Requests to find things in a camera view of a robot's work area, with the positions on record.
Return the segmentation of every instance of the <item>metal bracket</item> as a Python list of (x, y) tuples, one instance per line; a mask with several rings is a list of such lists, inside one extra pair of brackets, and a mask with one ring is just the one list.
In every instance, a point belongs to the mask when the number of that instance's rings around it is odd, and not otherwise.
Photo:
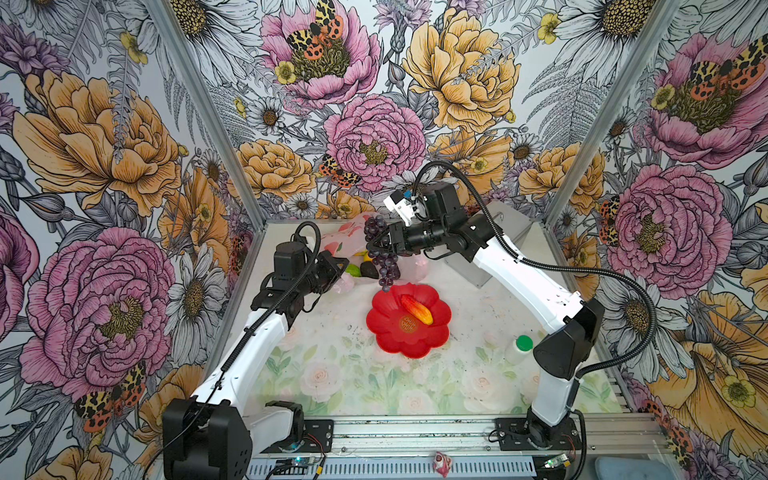
[[(526, 442), (525, 440), (513, 439), (509, 435), (504, 434), (504, 432), (516, 432), (525, 434), (526, 422), (527, 419), (521, 417), (508, 417), (494, 420), (496, 429), (499, 431), (498, 447), (502, 452), (529, 451), (534, 448), (531, 443)], [(568, 418), (563, 421), (560, 429), (560, 435), (557, 436), (555, 440), (553, 440), (553, 445), (548, 449), (548, 451), (564, 450), (569, 452), (572, 449), (576, 450), (577, 452), (580, 451), (581, 437), (576, 430), (576, 422), (574, 422), (573, 419)]]
[(333, 447), (333, 420), (304, 420), (304, 434), (309, 433), (315, 437), (319, 442), (322, 442), (322, 449), (320, 445), (310, 440), (304, 439), (299, 445), (299, 448), (291, 452), (282, 450), (281, 448), (271, 445), (267, 449), (264, 449), (262, 453), (329, 453)]

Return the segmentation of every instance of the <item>flower bud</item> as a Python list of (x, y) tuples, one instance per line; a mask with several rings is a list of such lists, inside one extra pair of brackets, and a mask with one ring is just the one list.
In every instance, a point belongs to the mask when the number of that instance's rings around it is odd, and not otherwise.
[(74, 211), (67, 207), (64, 199), (57, 194), (36, 194), (31, 197), (20, 197), (19, 200), (46, 222), (54, 223), (74, 218)]

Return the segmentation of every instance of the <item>red flower-shaped plate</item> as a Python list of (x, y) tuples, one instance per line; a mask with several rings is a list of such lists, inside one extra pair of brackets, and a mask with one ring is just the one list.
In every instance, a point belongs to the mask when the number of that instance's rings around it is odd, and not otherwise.
[[(432, 313), (432, 325), (425, 325), (408, 313), (400, 303), (401, 295), (410, 295)], [(376, 342), (388, 353), (402, 353), (420, 359), (430, 349), (448, 341), (451, 309), (429, 285), (395, 285), (389, 292), (378, 292), (371, 302), (366, 324), (376, 334)]]

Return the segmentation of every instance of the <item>wire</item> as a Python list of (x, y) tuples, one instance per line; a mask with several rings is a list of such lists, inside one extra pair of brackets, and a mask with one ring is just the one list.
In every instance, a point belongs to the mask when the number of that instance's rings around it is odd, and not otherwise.
[(155, 460), (157, 460), (157, 457), (159, 457), (165, 451), (165, 449), (168, 448), (168, 446), (171, 443), (176, 442), (184, 433), (187, 432), (187, 430), (189, 430), (192, 427), (192, 425), (194, 425), (194, 423), (200, 417), (200, 414), (203, 412), (204, 407), (208, 405), (208, 402), (210, 402), (210, 399), (212, 399), (214, 397), (214, 393), (216, 392), (216, 390), (221, 386), (221, 380), (223, 380), (223, 378), (224, 378), (224, 373), (222, 372), (221, 375), (219, 376), (219, 379), (214, 384), (214, 387), (211, 389), (210, 395), (205, 400), (205, 403), (197, 410), (197, 413), (192, 418), (192, 420), (189, 423), (187, 423), (187, 426), (184, 427), (181, 430), (181, 432), (178, 433), (178, 435), (173, 437), (170, 442), (168, 442), (165, 445), (163, 445), (163, 448), (160, 449), (160, 451), (158, 453), (154, 454), (154, 457), (152, 457), (152, 459), (150, 460), (149, 465), (147, 465), (147, 467), (144, 469), (144, 473), (141, 475), (141, 480), (147, 480), (147, 472), (149, 472), (150, 467), (155, 462)]
[(523, 263), (524, 265), (532, 266), (539, 270), (548, 270), (551, 272), (566, 272), (566, 273), (587, 273), (587, 274), (594, 273), (597, 275), (609, 276), (611, 278), (615, 278), (616, 280), (626, 283), (632, 290), (637, 292), (637, 295), (641, 298), (641, 300), (645, 304), (646, 311), (648, 312), (648, 330), (646, 330), (642, 340), (633, 349), (626, 352), (624, 355), (620, 355), (616, 358), (606, 360), (604, 362), (599, 362), (599, 363), (595, 363), (595, 364), (580, 368), (576, 372), (576, 376), (575, 376), (576, 380), (580, 380), (582, 376), (590, 372), (611, 368), (612, 366), (616, 366), (623, 362), (627, 362), (629, 359), (633, 359), (634, 357), (640, 355), (640, 353), (648, 345), (650, 345), (651, 340), (656, 336), (656, 330), (658, 328), (659, 322), (658, 322), (658, 318), (656, 317), (656, 307), (654, 305), (654, 301), (651, 299), (651, 297), (648, 295), (648, 293), (639, 283), (635, 282), (628, 276), (624, 276), (620, 273), (616, 273), (613, 270), (606, 270), (602, 268), (587, 268), (585, 266), (549, 265), (547, 263), (539, 263), (525, 257), (520, 258), (518, 253), (507, 244), (506, 240), (504, 239), (504, 233), (498, 227), (498, 225), (496, 225), (496, 223), (493, 221), (493, 216), (491, 215), (491, 212), (488, 211), (488, 207), (485, 206), (485, 202), (482, 201), (482, 196), (475, 188), (475, 185), (473, 185), (472, 182), (469, 181), (467, 176), (464, 175), (464, 173), (458, 168), (456, 168), (456, 166), (454, 166), (454, 164), (452, 164), (451, 162), (443, 161), (443, 160), (433, 160), (433, 161), (430, 161), (427, 165), (425, 165), (416, 175), (416, 179), (413, 182), (411, 198), (416, 199), (415, 192), (419, 188), (419, 182), (421, 181), (422, 176), (424, 176), (424, 174), (433, 167), (444, 167), (450, 170), (451, 173), (454, 174), (454, 176), (456, 176), (459, 180), (462, 181), (462, 183), (467, 187), (467, 190), (469, 190), (469, 192), (475, 198), (475, 201), (477, 202), (477, 204), (480, 206), (480, 210), (482, 211), (483, 215), (485, 215), (485, 218), (488, 219), (488, 222), (491, 224), (491, 228), (493, 229), (493, 234), (496, 237), (496, 240), (498, 240), (499, 245), (502, 246), (504, 251), (510, 257), (518, 260), (520, 263)]
[(578, 416), (578, 428), (581, 430), (581, 456), (578, 459), (578, 465), (576, 466), (576, 472), (571, 480), (576, 480), (584, 471), (584, 464), (587, 462), (587, 424), (584, 421), (584, 414), (581, 410), (574, 409), (573, 411)]
[(232, 364), (235, 362), (235, 359), (237, 359), (237, 356), (240, 355), (240, 353), (245, 348), (245, 345), (248, 343), (248, 340), (250, 340), (250, 337), (256, 334), (256, 331), (259, 329), (262, 323), (274, 313), (275, 310), (291, 295), (293, 292), (298, 288), (299, 284), (304, 280), (304, 277), (310, 272), (310, 270), (314, 267), (315, 261), (317, 260), (317, 254), (320, 252), (320, 228), (317, 227), (313, 222), (302, 222), (299, 224), (299, 226), (296, 228), (296, 232), (293, 234), (294, 236), (298, 236), (299, 232), (304, 227), (312, 227), (313, 230), (315, 230), (315, 247), (312, 250), (312, 255), (308, 259), (304, 270), (301, 271), (299, 276), (291, 283), (291, 285), (288, 287), (287, 290), (285, 290), (281, 295), (280, 298), (277, 299), (275, 303), (272, 304), (272, 306), (259, 317), (258, 320), (253, 322), (251, 326), (249, 326), (245, 331), (247, 332), (247, 335), (243, 335), (243, 338), (240, 339), (240, 341), (235, 345), (235, 348), (232, 350), (232, 353), (229, 357), (227, 357), (227, 360), (224, 362), (224, 364), (221, 366), (221, 371), (226, 372), (230, 369)]

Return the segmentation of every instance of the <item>white bottle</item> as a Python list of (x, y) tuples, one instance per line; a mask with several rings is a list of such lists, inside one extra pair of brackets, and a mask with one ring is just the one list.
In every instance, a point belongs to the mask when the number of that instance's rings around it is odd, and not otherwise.
[(525, 360), (525, 357), (531, 354), (533, 350), (533, 340), (530, 336), (520, 335), (512, 340), (504, 351), (504, 358), (512, 365)]

